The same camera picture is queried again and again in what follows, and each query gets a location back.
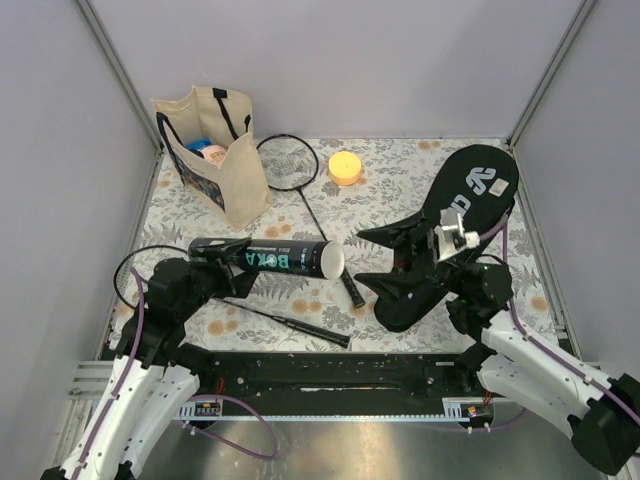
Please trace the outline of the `black racket cover bag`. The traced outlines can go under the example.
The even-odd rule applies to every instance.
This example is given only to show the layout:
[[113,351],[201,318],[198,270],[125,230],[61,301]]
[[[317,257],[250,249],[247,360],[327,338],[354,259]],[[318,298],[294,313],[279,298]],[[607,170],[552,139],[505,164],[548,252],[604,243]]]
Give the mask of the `black racket cover bag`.
[[451,273],[435,285],[435,296],[401,299],[387,303],[378,297],[374,305],[376,320],[395,333],[408,330],[428,314],[447,294],[447,282],[456,279],[466,266],[474,263],[486,250],[515,205],[519,173],[515,160],[497,147],[474,144],[454,152],[436,174],[422,212],[434,228],[440,211],[456,209],[465,230],[480,236],[480,245],[446,260]]

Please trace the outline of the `black badminton racket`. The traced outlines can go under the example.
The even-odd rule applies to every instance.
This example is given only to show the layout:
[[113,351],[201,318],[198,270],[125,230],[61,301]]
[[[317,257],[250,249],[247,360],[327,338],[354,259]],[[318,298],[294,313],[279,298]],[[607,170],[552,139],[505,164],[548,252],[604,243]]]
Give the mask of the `black badminton racket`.
[[313,147],[298,136],[282,133],[261,140],[257,152],[269,188],[277,192],[297,192],[322,239],[327,241],[304,192],[319,173],[319,158]]
[[[172,245],[163,245],[163,244],[155,244],[155,245],[148,245],[148,246],[144,246],[144,247],[140,247],[136,250],[133,250],[132,252],[130,252],[127,256],[125,256],[120,263],[118,264],[118,266],[116,267],[114,274],[113,274],[113,278],[112,278],[112,283],[113,283],[113,287],[114,287],[114,291],[116,293],[116,296],[118,297],[118,299],[120,300],[121,303],[125,304],[126,306],[133,308],[133,305],[124,297],[124,295],[121,293],[119,285],[118,285],[118,278],[119,275],[121,273],[121,270],[123,269],[124,266],[126,266],[127,264],[130,264],[133,261],[133,257],[135,255],[137,255],[138,253],[141,253],[143,251],[147,251],[147,250],[153,250],[153,249],[166,249],[166,250],[173,250],[173,251],[177,251],[183,255],[187,254],[187,251],[184,248],[180,248],[180,247],[176,247],[176,246],[172,246]],[[225,300],[225,299],[221,299],[218,298],[217,299],[218,303],[221,304],[225,304],[231,307],[235,307],[236,309],[241,309],[244,310],[246,312],[250,312],[253,314],[257,314],[259,316],[268,318],[270,320],[273,320],[281,325],[286,326],[287,328],[300,332],[300,333],[304,333],[306,335],[312,336],[314,338],[320,339],[320,340],[325,340],[329,343],[332,343],[334,345],[338,345],[339,347],[343,348],[343,349],[348,349],[351,343],[351,337],[344,335],[344,334],[339,334],[336,332],[332,332],[328,329],[319,327],[319,326],[314,326],[308,323],[305,323],[303,321],[300,320],[296,320],[296,319],[292,319],[289,317],[283,317],[283,316],[279,316],[279,315],[274,315],[274,314],[270,314],[270,313],[266,313],[264,311],[249,307],[249,306],[245,306],[245,305],[240,305],[238,303],[229,301],[229,300]]]

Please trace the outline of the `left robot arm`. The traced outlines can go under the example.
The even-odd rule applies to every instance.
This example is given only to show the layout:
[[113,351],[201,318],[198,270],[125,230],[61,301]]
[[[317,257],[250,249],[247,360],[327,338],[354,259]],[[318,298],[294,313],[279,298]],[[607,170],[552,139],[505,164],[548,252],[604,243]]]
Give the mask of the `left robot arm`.
[[169,258],[138,285],[139,302],[122,329],[107,387],[81,439],[45,479],[136,479],[177,415],[216,386],[214,356],[187,344],[185,323],[213,298],[245,298],[256,273]]

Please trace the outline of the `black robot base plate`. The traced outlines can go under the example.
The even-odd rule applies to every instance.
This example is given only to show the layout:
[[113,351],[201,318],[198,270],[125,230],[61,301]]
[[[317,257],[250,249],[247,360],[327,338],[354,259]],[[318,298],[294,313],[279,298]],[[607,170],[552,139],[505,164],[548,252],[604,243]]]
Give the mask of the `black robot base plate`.
[[168,356],[200,377],[201,394],[237,398],[263,416],[442,414],[445,399],[482,402],[485,389],[458,354],[210,352],[184,344]]

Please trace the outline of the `black shuttlecock tube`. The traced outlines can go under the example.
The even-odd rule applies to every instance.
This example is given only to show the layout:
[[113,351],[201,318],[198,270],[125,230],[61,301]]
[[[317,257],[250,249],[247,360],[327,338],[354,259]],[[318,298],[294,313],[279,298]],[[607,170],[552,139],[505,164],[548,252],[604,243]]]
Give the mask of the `black shuttlecock tube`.
[[343,248],[332,241],[247,238],[196,238],[188,247],[192,261],[225,264],[245,272],[270,272],[327,280],[345,270]]

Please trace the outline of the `beige canvas tote bag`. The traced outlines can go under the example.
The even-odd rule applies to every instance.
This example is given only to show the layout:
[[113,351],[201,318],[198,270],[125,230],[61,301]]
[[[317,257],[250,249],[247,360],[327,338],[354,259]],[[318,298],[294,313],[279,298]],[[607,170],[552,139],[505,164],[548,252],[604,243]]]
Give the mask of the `beige canvas tote bag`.
[[271,207],[248,96],[194,86],[184,98],[155,100],[153,107],[182,184],[232,230],[244,229]]

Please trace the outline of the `blue pink item in bag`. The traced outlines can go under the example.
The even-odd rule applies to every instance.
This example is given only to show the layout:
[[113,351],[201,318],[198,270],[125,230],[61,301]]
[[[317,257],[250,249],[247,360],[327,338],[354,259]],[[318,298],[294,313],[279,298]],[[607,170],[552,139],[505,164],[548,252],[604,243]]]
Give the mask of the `blue pink item in bag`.
[[212,165],[220,166],[226,157],[227,149],[215,144],[210,138],[205,137],[189,143],[186,148],[194,154],[201,155]]

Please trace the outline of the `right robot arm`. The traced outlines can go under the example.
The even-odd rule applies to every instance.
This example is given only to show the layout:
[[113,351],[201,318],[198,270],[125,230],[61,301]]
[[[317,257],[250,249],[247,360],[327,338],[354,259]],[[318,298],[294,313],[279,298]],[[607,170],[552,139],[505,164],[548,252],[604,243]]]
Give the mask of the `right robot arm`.
[[359,237],[394,251],[397,272],[357,275],[386,301],[415,300],[423,285],[454,294],[446,308],[473,345],[461,356],[455,383],[464,394],[484,389],[520,404],[566,435],[577,453],[608,476],[639,454],[639,382],[613,377],[576,358],[517,317],[505,256],[461,262],[459,256],[502,233],[502,216],[486,233],[469,231],[454,209],[436,225],[420,219],[362,230]]

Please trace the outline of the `floral table mat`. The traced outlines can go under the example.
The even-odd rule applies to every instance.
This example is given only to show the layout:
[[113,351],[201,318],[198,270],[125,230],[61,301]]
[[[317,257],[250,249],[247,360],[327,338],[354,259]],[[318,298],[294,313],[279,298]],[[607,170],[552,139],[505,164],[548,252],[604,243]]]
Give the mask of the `floral table mat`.
[[[334,184],[326,172],[304,189],[328,239],[340,243],[351,273],[387,271],[392,265],[388,249],[361,240],[362,229],[404,219],[423,204],[438,170],[463,139],[315,139],[312,147],[321,162],[342,150],[358,155],[363,169],[351,186]],[[296,192],[276,192],[272,206],[251,223],[245,234],[258,239],[322,239]],[[556,325],[537,267],[531,239],[520,211],[508,222],[508,234],[491,242],[489,256],[506,256],[513,275],[519,319],[547,339]],[[232,231],[211,209],[188,191],[174,172],[170,159],[159,171],[142,230],[142,247],[155,244],[186,248],[197,237],[231,237]],[[118,278],[124,297],[134,305],[135,279],[149,277],[161,260],[182,254],[166,249],[138,253]],[[365,305],[356,308],[339,281],[292,275],[260,275],[250,295],[235,303],[266,313],[289,317],[351,337],[354,352],[457,353],[471,339],[451,325],[443,305],[401,333],[381,326],[374,315],[376,296],[362,290]],[[132,308],[119,303],[108,336],[110,346],[120,338]],[[291,330],[273,320],[218,302],[201,308],[187,323],[189,343],[215,351],[328,351],[331,344]]]

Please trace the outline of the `yellow grip tape roll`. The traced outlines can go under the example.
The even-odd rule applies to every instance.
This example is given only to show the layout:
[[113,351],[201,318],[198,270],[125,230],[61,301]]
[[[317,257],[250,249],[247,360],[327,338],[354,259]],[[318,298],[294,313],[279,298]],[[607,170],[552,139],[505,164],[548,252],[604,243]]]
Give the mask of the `yellow grip tape roll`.
[[353,152],[339,151],[328,160],[328,175],[339,186],[355,184],[361,175],[362,162]]

